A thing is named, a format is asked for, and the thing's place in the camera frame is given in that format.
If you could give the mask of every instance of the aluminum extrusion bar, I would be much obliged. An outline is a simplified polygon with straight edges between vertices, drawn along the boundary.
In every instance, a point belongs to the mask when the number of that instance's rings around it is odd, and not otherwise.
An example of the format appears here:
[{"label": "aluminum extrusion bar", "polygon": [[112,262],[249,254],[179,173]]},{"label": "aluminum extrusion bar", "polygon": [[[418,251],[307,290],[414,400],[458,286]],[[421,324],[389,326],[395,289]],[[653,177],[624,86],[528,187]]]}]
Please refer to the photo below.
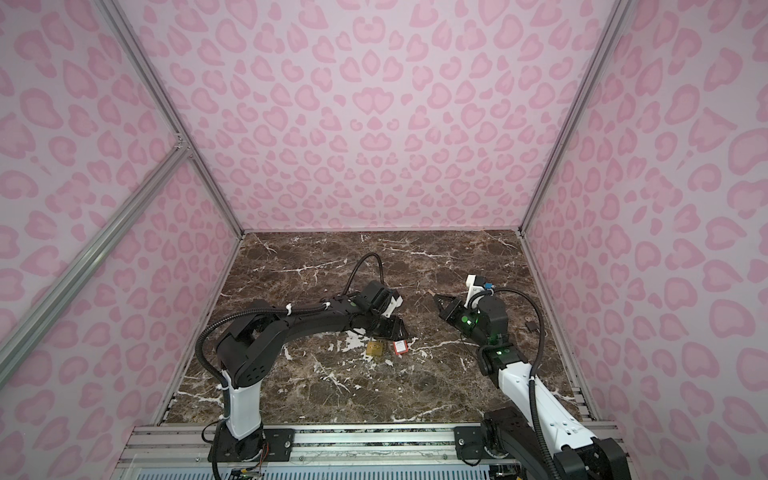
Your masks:
[{"label": "aluminum extrusion bar", "polygon": [[0,348],[0,388],[32,353],[61,313],[189,156],[190,151],[184,142],[174,147],[107,225],[72,260],[67,271],[56,279],[45,296],[19,321],[16,330]]},{"label": "aluminum extrusion bar", "polygon": [[165,87],[160,80],[160,76],[147,58],[147,55],[136,36],[136,32],[131,27],[131,23],[128,21],[118,0],[95,0],[95,3],[99,7],[99,10],[101,10],[102,16],[114,32],[115,37],[123,48],[125,54],[130,59],[139,77],[144,82],[144,86],[147,88],[149,95],[154,99],[160,113],[162,113],[171,130],[173,130],[180,140],[187,142],[192,147],[193,164],[200,174],[200,177],[203,179],[206,188],[214,198],[214,203],[226,217],[228,224],[232,227],[237,236],[242,237],[243,227],[240,225],[240,221],[237,219],[237,216],[232,210],[232,206],[229,201],[227,201],[227,198],[214,180],[208,166],[205,164],[200,151],[194,143],[194,139],[184,126],[184,122],[181,120],[178,110],[170,99],[170,95],[165,90]]},{"label": "aluminum extrusion bar", "polygon": [[531,223],[536,216],[538,208],[541,206],[541,202],[544,199],[544,195],[547,192],[554,173],[558,169],[584,111],[587,110],[592,92],[600,81],[603,71],[616,48],[616,44],[621,38],[621,32],[627,25],[636,3],[636,0],[617,0],[608,16],[606,25],[603,28],[603,33],[600,36],[600,40],[598,40],[598,46],[592,54],[587,70],[584,73],[583,80],[579,84],[578,90],[576,90],[576,95],[574,96],[573,103],[571,103],[571,108],[568,110],[563,127],[560,129],[558,137],[554,142],[554,147],[547,159],[544,172],[541,174],[541,178],[539,178],[539,181],[536,184],[531,203],[528,205],[528,209],[523,216],[520,225],[520,231],[523,233],[528,231],[528,228],[531,226]]}]

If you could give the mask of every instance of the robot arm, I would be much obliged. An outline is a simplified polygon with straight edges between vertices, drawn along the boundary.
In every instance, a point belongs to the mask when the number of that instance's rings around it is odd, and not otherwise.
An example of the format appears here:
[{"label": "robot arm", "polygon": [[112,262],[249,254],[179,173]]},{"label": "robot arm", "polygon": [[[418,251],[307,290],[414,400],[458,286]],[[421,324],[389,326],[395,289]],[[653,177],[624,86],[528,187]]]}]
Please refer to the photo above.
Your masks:
[{"label": "robot arm", "polygon": [[[534,429],[529,395],[531,364],[508,334],[504,303],[481,276],[467,278],[466,299],[434,295],[439,316],[479,345],[478,366],[514,406],[487,412],[482,423],[483,449],[511,455],[536,478],[550,478]],[[629,480],[624,451],[613,439],[600,440],[578,422],[537,377],[535,406],[541,433],[554,468],[563,479]]]},{"label": "robot arm", "polygon": [[[402,304],[397,290],[372,281],[360,293],[338,295],[315,313],[263,313],[234,320],[219,337],[216,354],[228,382],[224,395],[229,412],[222,431],[218,461],[244,461],[255,457],[263,444],[259,410],[261,381],[270,372],[283,345],[290,340],[323,332],[365,329],[374,338],[403,340],[408,336],[402,319],[393,314]],[[249,308],[269,308],[256,300]]]}]

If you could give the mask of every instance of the red key tag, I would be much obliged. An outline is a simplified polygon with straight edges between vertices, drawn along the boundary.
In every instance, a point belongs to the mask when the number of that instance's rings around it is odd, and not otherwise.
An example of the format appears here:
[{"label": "red key tag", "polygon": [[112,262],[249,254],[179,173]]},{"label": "red key tag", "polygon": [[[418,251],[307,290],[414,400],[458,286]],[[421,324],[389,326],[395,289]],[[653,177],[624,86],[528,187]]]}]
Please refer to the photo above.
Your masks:
[{"label": "red key tag", "polygon": [[395,346],[395,353],[398,355],[402,355],[403,353],[408,351],[408,343],[405,340],[400,340],[399,342],[392,342],[392,344]]}]

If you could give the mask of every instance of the aluminum frame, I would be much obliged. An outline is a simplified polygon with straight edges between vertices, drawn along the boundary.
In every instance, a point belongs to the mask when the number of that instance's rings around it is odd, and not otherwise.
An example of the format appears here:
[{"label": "aluminum frame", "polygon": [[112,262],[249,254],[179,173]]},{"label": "aluminum frame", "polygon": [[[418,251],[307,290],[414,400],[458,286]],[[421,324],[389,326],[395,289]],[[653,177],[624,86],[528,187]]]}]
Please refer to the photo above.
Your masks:
[{"label": "aluminum frame", "polygon": [[528,228],[536,217],[536,213],[541,206],[541,202],[544,200],[547,189],[552,182],[552,178],[562,162],[565,151],[568,149],[568,144],[571,142],[576,128],[578,127],[581,118],[584,116],[584,112],[587,110],[589,99],[592,96],[594,89],[598,86],[598,82],[605,71],[608,61],[614,53],[614,49],[621,38],[621,34],[629,24],[629,18],[631,18],[636,4],[637,0],[617,0],[611,9],[608,21],[606,22],[603,33],[598,41],[598,46],[595,48],[594,53],[587,64],[587,68],[584,71],[584,78],[579,84],[574,100],[571,103],[571,108],[568,109],[568,114],[565,116],[563,127],[558,132],[558,137],[555,140],[552,152],[547,159],[544,172],[541,174],[541,177],[536,184],[531,203],[528,205],[525,215],[523,215],[520,225],[520,231],[523,232],[523,234],[528,231]]},{"label": "aluminum frame", "polygon": [[528,244],[525,235],[521,235],[518,232],[518,239],[523,248],[523,254],[528,261],[528,270],[533,276],[534,283],[536,284],[536,290],[539,292],[539,299],[541,305],[544,307],[547,318],[550,319],[549,325],[551,327],[552,336],[554,337],[554,344],[558,347],[560,358],[565,367],[565,373],[568,375],[568,381],[571,383],[571,387],[574,389],[574,396],[580,396],[586,406],[586,412],[580,407],[580,413],[583,418],[592,418],[599,420],[600,416],[596,415],[597,405],[594,401],[594,397],[590,389],[587,387],[584,377],[584,372],[581,370],[579,362],[576,360],[576,353],[574,351],[571,341],[568,339],[563,325],[557,321],[557,310],[554,308],[554,301],[552,300],[552,294],[549,291],[547,283],[544,281],[544,277],[541,274],[541,270],[536,262],[536,257],[531,250],[531,246]]},{"label": "aluminum frame", "polygon": [[[383,423],[351,425],[267,425],[293,428],[296,434],[288,462],[291,466],[355,465],[464,465],[456,457],[453,428],[479,423]],[[600,439],[614,438],[624,447],[614,422],[584,422]],[[142,468],[189,468],[207,461],[210,446],[200,434],[203,425],[137,427],[118,459],[113,478],[133,478]],[[513,458],[484,460],[488,463],[517,463]],[[252,466],[253,462],[220,463],[221,468]]]},{"label": "aluminum frame", "polygon": [[179,166],[189,158],[190,151],[181,141],[123,203],[107,226],[72,260],[67,271],[56,279],[48,293],[21,318],[16,330],[0,347],[0,389],[32,353],[123,236],[134,226],[136,219],[173,177]]},{"label": "aluminum frame", "polygon": [[141,46],[141,43],[136,36],[136,32],[131,27],[131,23],[128,21],[118,0],[94,1],[115,34],[120,46],[123,48],[123,52],[131,61],[137,74],[144,82],[147,92],[154,99],[160,113],[162,113],[163,118],[170,126],[170,129],[176,134],[180,141],[184,141],[190,146],[192,150],[193,165],[210,192],[210,195],[214,198],[214,203],[226,217],[228,224],[235,231],[235,234],[238,237],[242,237],[243,226],[237,219],[237,215],[235,215],[229,201],[219,188],[219,184],[214,180],[208,166],[205,164],[200,150],[197,148],[194,139],[184,126],[184,122],[181,120],[178,110],[163,86],[160,75],[157,74],[157,71],[147,58],[144,48]]}]

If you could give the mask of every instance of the brass padlock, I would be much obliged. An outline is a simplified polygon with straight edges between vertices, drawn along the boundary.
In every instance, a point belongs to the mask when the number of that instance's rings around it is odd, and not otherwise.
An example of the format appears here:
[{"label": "brass padlock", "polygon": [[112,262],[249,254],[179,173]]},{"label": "brass padlock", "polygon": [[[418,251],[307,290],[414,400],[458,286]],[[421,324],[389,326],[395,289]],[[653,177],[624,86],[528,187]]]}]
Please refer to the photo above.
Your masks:
[{"label": "brass padlock", "polygon": [[384,343],[378,340],[371,340],[366,346],[367,356],[382,356],[384,355]]}]

